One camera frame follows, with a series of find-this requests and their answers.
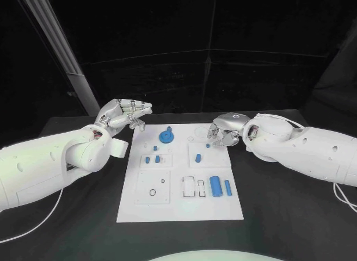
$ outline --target robotic hand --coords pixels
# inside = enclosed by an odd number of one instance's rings
[[[235,146],[240,137],[246,150],[265,161],[280,162],[306,175],[357,187],[357,138],[290,119],[259,114],[253,119],[238,113],[216,118],[209,138],[222,130],[214,146]]]
[[[125,157],[128,142],[113,136],[131,124],[134,129],[152,114],[152,104],[112,100],[96,123],[73,132],[19,143],[0,150],[0,210],[25,205],[66,188],[99,171],[110,158]]]

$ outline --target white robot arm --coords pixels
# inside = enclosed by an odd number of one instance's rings
[[[246,150],[265,161],[280,162],[306,175],[357,187],[357,138],[300,124],[291,120],[259,114],[253,119],[227,113],[216,120],[209,138],[219,130],[225,138],[214,146],[235,146],[240,140]]]
[[[66,188],[99,171],[110,158],[125,157],[128,142],[113,136],[131,124],[134,129],[152,113],[152,104],[112,100],[93,125],[19,143],[0,150],[0,210],[25,205]]]

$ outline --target table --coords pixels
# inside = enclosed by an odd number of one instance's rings
[[[258,112],[243,112],[255,117]],[[300,111],[265,111],[307,124]],[[210,123],[222,113],[147,115],[148,124]],[[51,118],[42,136],[82,128],[95,117]],[[132,142],[134,131],[116,136]],[[245,220],[116,223],[128,167],[106,167],[66,188],[57,211],[40,229],[0,244],[0,260],[141,261],[193,250],[239,250],[282,260],[357,260],[357,213],[339,201],[333,184],[280,163],[262,161],[245,145],[229,148]],[[343,186],[357,204],[357,190]],[[0,240],[44,220],[60,193],[0,214]]]

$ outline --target black table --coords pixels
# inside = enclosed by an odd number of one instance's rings
[[[297,110],[269,111],[300,123]],[[148,124],[210,123],[222,113],[147,115]],[[256,112],[246,112],[251,117]],[[42,135],[82,128],[95,117],[55,117]],[[119,139],[132,142],[125,129]],[[357,213],[339,201],[333,184],[280,163],[262,161],[240,143],[229,148],[245,220],[116,223],[125,159],[66,188],[58,209],[27,237],[0,245],[0,260],[149,260],[193,250],[253,252],[284,260],[357,260]],[[357,190],[343,186],[357,204]],[[42,221],[58,193],[0,214],[0,240]]]

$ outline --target small blue part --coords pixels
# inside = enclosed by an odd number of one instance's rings
[[[213,189],[213,196],[222,197],[223,189],[222,189],[220,177],[219,176],[212,177],[210,183],[212,183],[212,189]]]
[[[226,187],[227,187],[227,195],[232,196],[232,185],[229,180],[226,180]]]
[[[203,160],[203,155],[201,155],[201,154],[197,154],[196,162],[200,163],[201,160]]]
[[[171,143],[175,139],[175,135],[173,133],[173,127],[170,126],[168,129],[161,133],[160,139],[162,143]]]

